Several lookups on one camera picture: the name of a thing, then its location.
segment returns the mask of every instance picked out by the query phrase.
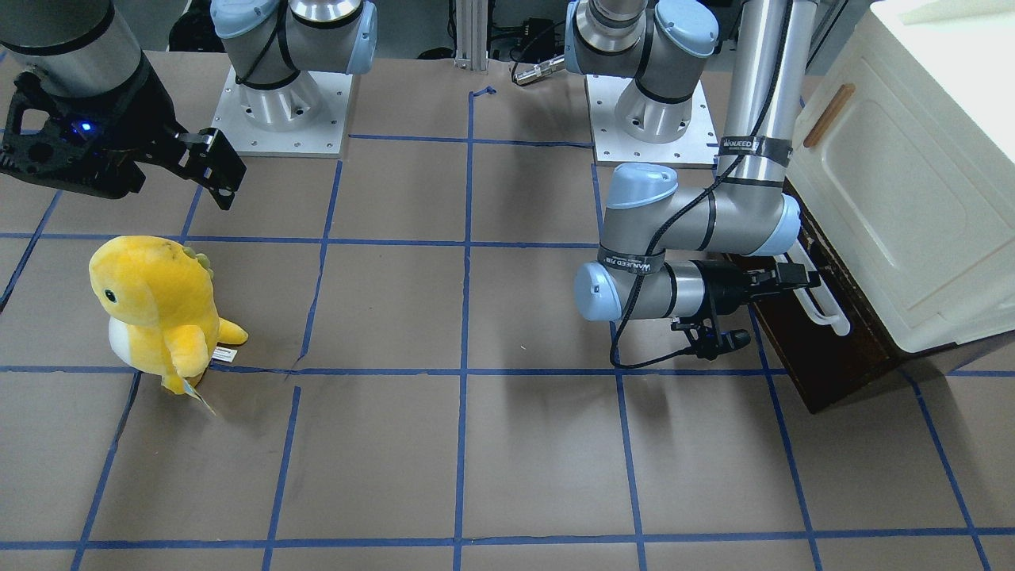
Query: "wooden handle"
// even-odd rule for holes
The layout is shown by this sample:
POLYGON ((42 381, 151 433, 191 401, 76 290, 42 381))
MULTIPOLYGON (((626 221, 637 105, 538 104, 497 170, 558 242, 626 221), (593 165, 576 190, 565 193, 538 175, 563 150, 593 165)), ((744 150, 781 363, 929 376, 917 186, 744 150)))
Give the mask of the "wooden handle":
POLYGON ((835 96, 828 101, 828 106, 825 108, 824 112, 821 113, 821 117, 818 117, 817 123, 811 129, 810 133, 807 133, 807 137, 804 139, 804 146, 810 148, 821 140, 824 136, 825 131, 828 127, 831 127, 835 118, 841 113, 842 108, 845 106, 845 101, 850 100, 853 93, 856 92, 857 86, 853 83, 843 83, 839 86, 838 90, 835 91, 835 96))

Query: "yellow dinosaur plush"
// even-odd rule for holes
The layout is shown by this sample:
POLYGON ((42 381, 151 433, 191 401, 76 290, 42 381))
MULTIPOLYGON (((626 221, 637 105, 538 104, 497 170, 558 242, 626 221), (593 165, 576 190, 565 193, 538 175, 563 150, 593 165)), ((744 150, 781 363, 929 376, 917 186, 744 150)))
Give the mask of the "yellow dinosaur plush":
POLYGON ((110 314, 110 345, 125 363, 162 377, 176 395, 194 390, 219 342, 247 333, 215 310, 208 257, 164 237, 121 235, 88 262, 91 291, 110 314))

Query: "velcro strap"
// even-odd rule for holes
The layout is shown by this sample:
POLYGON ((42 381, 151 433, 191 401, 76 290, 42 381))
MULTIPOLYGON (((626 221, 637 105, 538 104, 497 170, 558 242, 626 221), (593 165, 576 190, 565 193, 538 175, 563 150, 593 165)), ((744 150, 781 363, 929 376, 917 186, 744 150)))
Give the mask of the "velcro strap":
POLYGON ((635 275, 648 275, 663 269, 663 264, 666 262, 666 252, 651 256, 636 256, 634 254, 621 254, 600 245, 598 259, 599 263, 606 267, 635 275))
POLYGON ((774 160, 784 166, 790 164, 793 141, 770 137, 723 137, 719 141, 720 154, 753 154, 774 160))

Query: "white mounting plate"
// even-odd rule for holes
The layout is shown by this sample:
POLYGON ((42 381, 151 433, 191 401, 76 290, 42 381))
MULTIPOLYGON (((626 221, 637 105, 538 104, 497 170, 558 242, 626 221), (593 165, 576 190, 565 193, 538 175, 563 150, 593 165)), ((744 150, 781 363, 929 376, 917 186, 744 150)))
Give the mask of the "white mounting plate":
POLYGON ((620 127, 613 110, 631 79, 586 75, 585 82, 589 93, 592 138, 596 143, 596 162, 655 162, 678 168, 712 168, 719 141, 716 140, 716 128, 712 124, 712 114, 700 81, 694 87, 691 122, 684 136, 671 143, 645 142, 628 135, 620 127))
POLYGON ((221 129, 236 153, 245 156, 309 156, 342 155, 346 116, 352 76, 344 73, 309 72, 321 89, 326 104, 313 123, 295 131, 267 131, 247 117, 236 89, 236 73, 231 67, 222 87, 222 96, 215 109, 211 126, 221 129))

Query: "light blue cap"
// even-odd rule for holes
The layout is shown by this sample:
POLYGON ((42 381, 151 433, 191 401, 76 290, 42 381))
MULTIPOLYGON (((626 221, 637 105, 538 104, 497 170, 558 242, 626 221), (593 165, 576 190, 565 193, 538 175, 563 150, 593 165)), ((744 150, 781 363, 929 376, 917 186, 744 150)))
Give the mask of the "light blue cap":
POLYGON ((779 256, 785 254, 800 234, 800 203, 792 196, 783 195, 783 215, 768 239, 748 256, 779 256))
POLYGON ((567 25, 564 26, 564 69, 571 73, 582 73, 578 66, 578 53, 574 51, 574 9, 578 1, 567 3, 567 25))
POLYGON ((378 11, 373 2, 363 2, 356 42, 352 45, 346 73, 363 74, 374 67, 374 52, 378 47, 378 11))
POLYGON ((589 322, 620 319, 620 297, 609 271, 599 262, 582 264, 574 275, 574 304, 589 322))
POLYGON ((677 191, 677 171, 649 162, 624 162, 613 170, 606 207, 637 208, 658 202, 677 191))
POLYGON ((659 0, 656 21, 663 32, 688 54, 706 58, 716 50, 719 22, 695 0, 659 0))
POLYGON ((268 19, 279 0, 212 0, 211 20, 222 40, 243 35, 268 19))

